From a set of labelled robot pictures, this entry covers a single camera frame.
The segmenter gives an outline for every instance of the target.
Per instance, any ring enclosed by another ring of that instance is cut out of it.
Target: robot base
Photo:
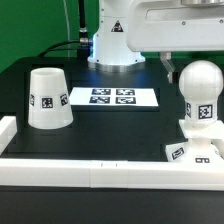
[[[95,62],[88,62],[89,68],[97,69],[104,72],[130,72],[144,69],[145,61],[131,65],[104,65]]]

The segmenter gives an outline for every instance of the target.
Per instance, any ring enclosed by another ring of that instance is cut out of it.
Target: black surface
[[[181,71],[191,60],[176,60]],[[154,88],[159,108],[72,107],[74,122],[43,131],[30,127],[30,71],[64,69],[72,87]],[[166,144],[184,141],[178,119],[184,100],[159,60],[124,74],[90,70],[64,58],[20,59],[0,74],[0,115],[16,115],[18,133],[4,158],[165,161]],[[219,118],[223,119],[223,97]],[[0,223],[223,223],[224,193],[209,191],[0,187]]]

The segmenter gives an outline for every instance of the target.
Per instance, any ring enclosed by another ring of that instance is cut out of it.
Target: white cup
[[[57,129],[72,121],[64,71],[58,68],[32,70],[28,123],[39,129]]]

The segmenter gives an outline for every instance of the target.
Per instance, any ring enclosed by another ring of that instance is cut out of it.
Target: white paper
[[[153,89],[74,87],[71,105],[158,106]]]

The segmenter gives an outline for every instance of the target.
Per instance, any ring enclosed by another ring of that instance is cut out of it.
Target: green wall
[[[90,35],[98,29],[98,0],[85,0]],[[71,37],[78,38],[78,0],[67,0]],[[63,0],[0,0],[0,72],[22,57],[37,56],[67,40]],[[50,53],[66,56],[67,53]]]

